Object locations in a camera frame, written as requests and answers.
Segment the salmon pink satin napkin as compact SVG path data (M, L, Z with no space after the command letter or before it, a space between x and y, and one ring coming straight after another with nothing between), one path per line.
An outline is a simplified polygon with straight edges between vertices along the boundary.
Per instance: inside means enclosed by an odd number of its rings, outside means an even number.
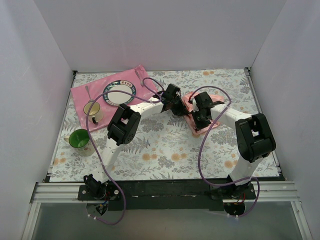
M181 98L188 115L184 118L194 135L200 135L208 131L213 119L211 108L224 103L224 97L212 95L207 92L189 92Z

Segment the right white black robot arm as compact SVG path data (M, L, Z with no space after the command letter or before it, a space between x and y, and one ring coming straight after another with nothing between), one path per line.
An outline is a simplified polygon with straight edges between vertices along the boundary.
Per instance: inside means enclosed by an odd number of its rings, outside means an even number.
M239 198L249 189L257 166L276 149L266 116L235 110L222 101L213 101L207 92L192 95L188 101L192 104L191 115L196 129L210 128L221 122L235 131L239 159L225 183L209 185L216 198Z

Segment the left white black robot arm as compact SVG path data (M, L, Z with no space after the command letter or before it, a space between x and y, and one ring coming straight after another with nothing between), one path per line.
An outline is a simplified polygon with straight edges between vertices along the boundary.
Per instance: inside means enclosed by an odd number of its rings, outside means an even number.
M135 105L122 103L117 108L107 125L107 139L104 150L102 154L97 153L101 167L94 169L91 174L83 177L86 191L95 200L110 197L105 183L113 179L108 171L112 169L124 146L134 139L141 120L167 110L172 111L176 116L188 114L181 99L181 90L174 84L169 84L166 90L156 92L150 99L143 99L136 95L133 97L142 102Z

